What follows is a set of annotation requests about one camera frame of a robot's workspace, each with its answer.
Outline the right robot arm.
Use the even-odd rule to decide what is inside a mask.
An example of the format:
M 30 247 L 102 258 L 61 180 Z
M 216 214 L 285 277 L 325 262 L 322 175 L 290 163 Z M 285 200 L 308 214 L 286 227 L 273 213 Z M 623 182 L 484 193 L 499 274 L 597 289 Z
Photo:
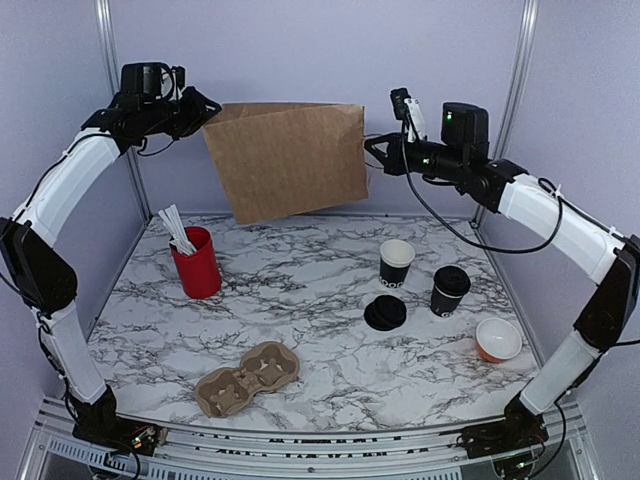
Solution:
M 580 386 L 613 348 L 639 298 L 639 238 L 607 227 L 566 199 L 559 187 L 506 159 L 489 156 L 489 114 L 468 103 L 442 106 L 438 141 L 428 139 L 417 99 L 406 90 L 391 95 L 399 130 L 364 143 L 388 175 L 454 188 L 484 209 L 515 222 L 541 239 L 533 247 L 484 245 L 503 255 L 530 255 L 552 248 L 594 285 L 568 336 L 539 372 L 506 404 L 498 421 L 462 429 L 458 442 L 470 458 L 507 453 L 545 442 L 546 411 Z

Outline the brown paper bag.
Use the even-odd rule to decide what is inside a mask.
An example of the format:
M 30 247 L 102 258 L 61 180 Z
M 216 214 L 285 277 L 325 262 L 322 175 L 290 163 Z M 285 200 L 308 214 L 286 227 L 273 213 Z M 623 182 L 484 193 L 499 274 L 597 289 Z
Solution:
M 368 197 L 364 108 L 358 104 L 230 103 L 203 127 L 239 224 Z

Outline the black paper coffee cup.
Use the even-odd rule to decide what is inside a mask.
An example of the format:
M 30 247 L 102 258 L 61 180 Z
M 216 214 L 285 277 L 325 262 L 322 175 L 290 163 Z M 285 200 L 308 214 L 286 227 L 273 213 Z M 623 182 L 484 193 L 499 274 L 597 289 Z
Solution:
M 430 298 L 431 312 L 440 317 L 449 317 L 459 306 L 464 294 L 450 295 L 434 287 Z

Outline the black plastic cup lid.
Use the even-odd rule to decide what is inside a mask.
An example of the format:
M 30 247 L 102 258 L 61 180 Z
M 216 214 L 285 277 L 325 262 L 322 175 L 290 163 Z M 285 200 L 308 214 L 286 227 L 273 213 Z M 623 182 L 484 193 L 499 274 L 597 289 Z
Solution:
M 469 292 L 471 280 L 462 268 L 447 265 L 435 272 L 434 286 L 445 295 L 461 297 Z

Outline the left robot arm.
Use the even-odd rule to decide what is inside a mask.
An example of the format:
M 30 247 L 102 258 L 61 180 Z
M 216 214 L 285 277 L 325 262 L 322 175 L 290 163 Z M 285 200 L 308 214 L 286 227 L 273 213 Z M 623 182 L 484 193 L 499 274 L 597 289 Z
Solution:
M 186 82 L 182 66 L 130 63 L 109 105 L 81 125 L 27 199 L 1 220 L 7 282 L 34 316 L 38 343 L 64 383 L 76 438 L 119 453 L 150 456 L 164 428 L 120 416 L 112 388 L 93 361 L 80 324 L 78 277 L 57 250 L 61 231 L 99 177 L 149 137 L 196 133 L 222 107 Z

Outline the brown cardboard cup carrier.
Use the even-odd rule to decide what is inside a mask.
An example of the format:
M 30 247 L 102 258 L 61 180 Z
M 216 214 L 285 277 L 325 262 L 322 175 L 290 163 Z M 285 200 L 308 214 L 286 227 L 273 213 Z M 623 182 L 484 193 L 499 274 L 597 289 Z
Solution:
M 263 342 L 249 350 L 236 368 L 219 368 L 203 377 L 194 396 L 207 417 L 224 418 L 249 405 L 257 394 L 277 391 L 300 371 L 296 354 L 284 344 Z

